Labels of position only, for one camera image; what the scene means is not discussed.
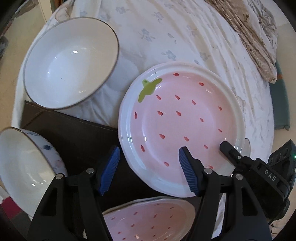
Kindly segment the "white floral bed sheet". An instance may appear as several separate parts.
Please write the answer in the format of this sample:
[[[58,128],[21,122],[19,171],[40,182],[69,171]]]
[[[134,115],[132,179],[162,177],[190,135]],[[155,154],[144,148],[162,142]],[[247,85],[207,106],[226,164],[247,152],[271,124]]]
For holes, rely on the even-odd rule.
[[[267,161],[274,138],[273,105],[238,33],[205,1],[66,1],[41,33],[69,18],[89,16],[116,32],[117,66],[94,97],[66,114],[115,127],[120,102],[131,82],[150,67],[185,61],[209,69],[232,90],[242,109],[251,157]]]

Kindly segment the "beige floral quilt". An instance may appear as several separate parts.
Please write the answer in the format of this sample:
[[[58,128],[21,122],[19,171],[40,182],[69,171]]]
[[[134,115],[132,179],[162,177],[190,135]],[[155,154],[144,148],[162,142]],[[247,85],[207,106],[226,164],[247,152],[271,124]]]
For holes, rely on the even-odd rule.
[[[262,78],[275,83],[278,31],[271,11],[261,1],[206,2],[237,32]]]

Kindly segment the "pink strawberry plate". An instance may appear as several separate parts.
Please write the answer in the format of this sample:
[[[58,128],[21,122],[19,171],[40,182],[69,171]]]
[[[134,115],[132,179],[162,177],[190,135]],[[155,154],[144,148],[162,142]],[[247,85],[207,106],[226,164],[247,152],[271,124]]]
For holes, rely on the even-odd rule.
[[[234,166],[219,151],[229,142],[241,151],[245,127],[230,88],[210,70],[167,62],[140,74],[119,109],[118,137],[129,167],[152,189],[187,198],[189,189],[179,162],[187,147],[203,166],[229,176]]]
[[[182,240],[195,216],[190,202],[166,197],[138,199],[103,213],[113,240]]]

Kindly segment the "teal mattress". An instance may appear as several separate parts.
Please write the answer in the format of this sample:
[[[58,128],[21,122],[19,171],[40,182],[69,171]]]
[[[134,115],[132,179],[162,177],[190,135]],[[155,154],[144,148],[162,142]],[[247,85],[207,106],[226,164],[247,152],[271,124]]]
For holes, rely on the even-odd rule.
[[[290,130],[290,107],[286,85],[278,61],[275,63],[277,80],[269,84],[271,100],[273,104],[273,118],[275,130]]]

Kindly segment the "dark brown placemat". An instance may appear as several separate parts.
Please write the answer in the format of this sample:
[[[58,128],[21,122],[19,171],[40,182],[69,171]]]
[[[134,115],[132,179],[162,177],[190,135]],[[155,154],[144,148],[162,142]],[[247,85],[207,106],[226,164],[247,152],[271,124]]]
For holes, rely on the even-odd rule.
[[[90,228],[95,240],[111,240],[102,213],[143,198],[160,197],[128,166],[123,155],[109,189],[99,192],[100,171],[113,152],[122,153],[117,129],[25,102],[21,128],[48,140],[67,174],[54,179],[30,225],[28,240],[83,240]]]

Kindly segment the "white patterned bowl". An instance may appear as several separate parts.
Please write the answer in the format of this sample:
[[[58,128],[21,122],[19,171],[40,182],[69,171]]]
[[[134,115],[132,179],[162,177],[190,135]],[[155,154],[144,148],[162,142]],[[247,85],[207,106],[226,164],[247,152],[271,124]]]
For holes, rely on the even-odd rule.
[[[1,181],[12,200],[33,217],[53,178],[67,170],[40,134],[14,127],[1,131]]]

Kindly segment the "large white bowl dark rim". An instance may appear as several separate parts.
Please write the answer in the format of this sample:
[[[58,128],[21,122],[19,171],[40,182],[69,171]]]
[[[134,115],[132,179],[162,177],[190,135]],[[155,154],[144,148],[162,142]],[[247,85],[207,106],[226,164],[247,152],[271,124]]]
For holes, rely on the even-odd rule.
[[[28,52],[23,67],[26,94],[47,109],[78,105],[104,85],[118,56],[118,37],[107,23],[88,17],[62,21]]]

